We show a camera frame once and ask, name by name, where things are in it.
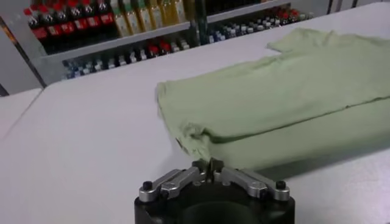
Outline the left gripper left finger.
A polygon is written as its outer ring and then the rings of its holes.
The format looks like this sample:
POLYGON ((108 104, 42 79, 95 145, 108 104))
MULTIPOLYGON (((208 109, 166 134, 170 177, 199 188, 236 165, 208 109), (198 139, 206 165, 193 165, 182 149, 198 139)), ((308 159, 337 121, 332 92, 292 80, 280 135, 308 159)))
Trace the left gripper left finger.
POLYGON ((155 181, 145 181, 139 189, 138 199, 150 203, 163 195, 168 196, 168 200, 176 198, 187 185, 204 181, 207 170, 208 163, 202 160, 193 161, 187 169, 173 169, 155 181))

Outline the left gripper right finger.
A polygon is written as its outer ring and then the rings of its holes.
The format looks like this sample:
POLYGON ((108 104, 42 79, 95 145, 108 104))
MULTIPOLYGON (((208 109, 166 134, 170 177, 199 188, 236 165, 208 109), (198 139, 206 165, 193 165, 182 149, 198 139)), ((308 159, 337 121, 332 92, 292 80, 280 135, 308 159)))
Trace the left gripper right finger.
POLYGON ((210 160, 210 171, 214 180, 222 184, 235 184, 244 189, 248 196, 260 200, 271 197, 277 201, 288 201, 290 189, 283 180, 273 181, 250 169, 227 167, 220 160, 210 160))

